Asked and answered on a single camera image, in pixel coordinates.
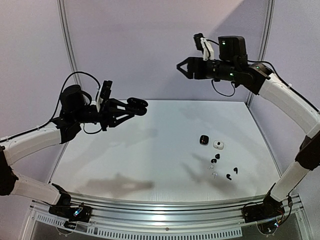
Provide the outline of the black oval charging case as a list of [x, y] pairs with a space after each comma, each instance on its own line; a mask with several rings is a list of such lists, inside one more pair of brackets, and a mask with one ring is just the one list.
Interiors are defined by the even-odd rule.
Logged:
[[130, 97], [126, 101], [126, 110], [129, 110], [138, 116], [143, 116], [147, 113], [147, 107], [149, 106], [147, 101], [135, 97]]

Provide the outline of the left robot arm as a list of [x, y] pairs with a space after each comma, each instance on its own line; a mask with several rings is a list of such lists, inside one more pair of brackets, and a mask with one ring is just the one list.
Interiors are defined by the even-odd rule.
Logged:
[[130, 97], [122, 102], [110, 98], [111, 85], [110, 80], [104, 81], [95, 104], [78, 84], [68, 86], [59, 96], [61, 110], [58, 117], [45, 126], [0, 141], [1, 196], [19, 195], [45, 202], [54, 206], [63, 217], [74, 213], [71, 196], [62, 187], [14, 172], [12, 165], [35, 152], [73, 140], [82, 130], [81, 124], [99, 124], [101, 130], [106, 131], [134, 116], [146, 114], [148, 103], [145, 100]]

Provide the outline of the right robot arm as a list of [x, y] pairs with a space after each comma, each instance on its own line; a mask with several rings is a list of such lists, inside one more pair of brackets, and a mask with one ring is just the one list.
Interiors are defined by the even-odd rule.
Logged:
[[188, 57], [176, 68], [190, 80], [229, 81], [271, 102], [305, 133], [299, 152], [282, 177], [271, 187], [259, 206], [262, 218], [269, 218], [289, 197], [301, 180], [320, 165], [320, 111], [282, 80], [270, 63], [248, 59], [242, 36], [220, 36], [219, 58], [215, 58], [212, 40], [202, 33], [193, 36], [201, 57]]

